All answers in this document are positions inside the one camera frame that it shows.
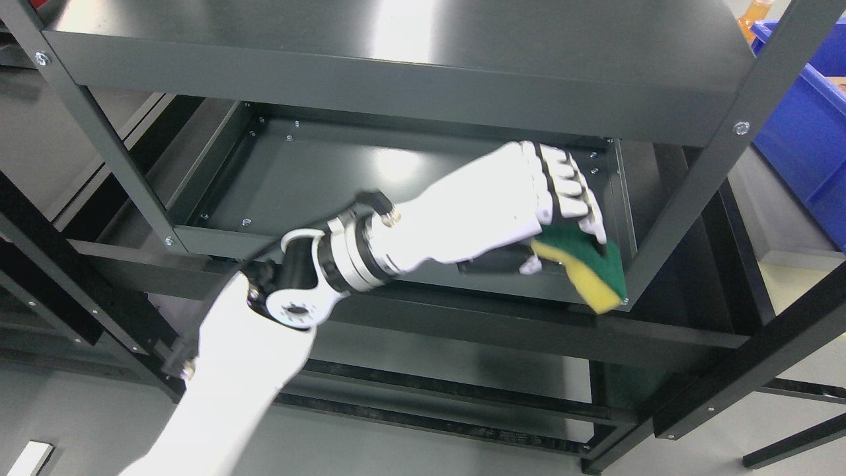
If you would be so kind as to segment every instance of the sponge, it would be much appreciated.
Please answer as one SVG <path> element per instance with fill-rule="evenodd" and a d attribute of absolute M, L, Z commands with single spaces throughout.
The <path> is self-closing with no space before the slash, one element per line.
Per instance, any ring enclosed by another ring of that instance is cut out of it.
<path fill-rule="evenodd" d="M 575 223 L 542 227 L 531 243 L 538 257 L 561 263 L 582 299 L 597 314 L 607 313 L 626 298 L 620 250 L 613 242 L 604 254 L 594 246 L 593 235 Z"/>

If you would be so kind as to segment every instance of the screw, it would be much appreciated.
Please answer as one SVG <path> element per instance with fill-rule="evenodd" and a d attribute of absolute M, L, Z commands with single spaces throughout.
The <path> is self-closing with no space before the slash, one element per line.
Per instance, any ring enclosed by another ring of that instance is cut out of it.
<path fill-rule="evenodd" d="M 740 121 L 740 122 L 738 122 L 737 124 L 734 125 L 733 130 L 734 130 L 734 133 L 737 134 L 738 136 L 745 136 L 747 133 L 749 133 L 749 128 L 750 128 L 750 126 L 749 126 L 748 122 Z"/>
<path fill-rule="evenodd" d="M 47 54 L 44 53 L 43 51 L 36 51 L 35 59 L 36 59 L 36 63 L 38 63 L 39 66 L 49 66 L 50 65 L 50 57 L 47 56 Z"/>

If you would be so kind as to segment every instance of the white robotic arm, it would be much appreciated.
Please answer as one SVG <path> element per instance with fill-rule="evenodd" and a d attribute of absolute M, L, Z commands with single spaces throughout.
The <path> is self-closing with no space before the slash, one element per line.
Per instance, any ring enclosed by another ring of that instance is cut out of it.
<path fill-rule="evenodd" d="M 291 231 L 281 265 L 232 277 L 200 327 L 182 401 L 150 452 L 122 476 L 230 474 L 273 398 L 305 364 L 316 326 L 350 293 L 427 259 L 479 257 L 559 219 L 576 219 L 598 246 L 606 242 L 572 157 L 527 141 L 505 144 L 409 202 L 368 197 L 375 213 L 340 213 Z"/>

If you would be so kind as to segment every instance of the blue crate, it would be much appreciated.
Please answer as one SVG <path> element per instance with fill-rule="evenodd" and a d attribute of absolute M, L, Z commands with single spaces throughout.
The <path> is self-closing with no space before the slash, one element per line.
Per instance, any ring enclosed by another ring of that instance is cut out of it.
<path fill-rule="evenodd" d="M 776 25 L 752 25 L 755 54 Z M 825 76 L 846 76 L 846 19 L 837 22 L 802 69 L 755 137 L 755 145 L 846 252 L 846 94 Z"/>

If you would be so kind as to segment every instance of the gray floor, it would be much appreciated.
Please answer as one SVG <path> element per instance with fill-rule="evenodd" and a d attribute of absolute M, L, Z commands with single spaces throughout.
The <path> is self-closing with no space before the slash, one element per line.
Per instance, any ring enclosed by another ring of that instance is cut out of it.
<path fill-rule="evenodd" d="M 835 340 L 786 377 L 846 385 L 846 341 Z M 144 385 L 64 373 L 0 367 L 0 474 L 27 440 L 48 441 L 57 452 L 45 476 L 116 474 L 143 454 L 173 409 Z M 834 417 L 843 407 L 753 394 L 679 441 L 650 438 L 605 474 L 740 475 L 745 453 Z M 808 451 L 758 476 L 843 474 L 846 439 Z M 540 451 L 480 443 L 274 407 L 250 442 L 235 474 L 313 476 L 441 474 L 569 476 L 578 460 Z"/>

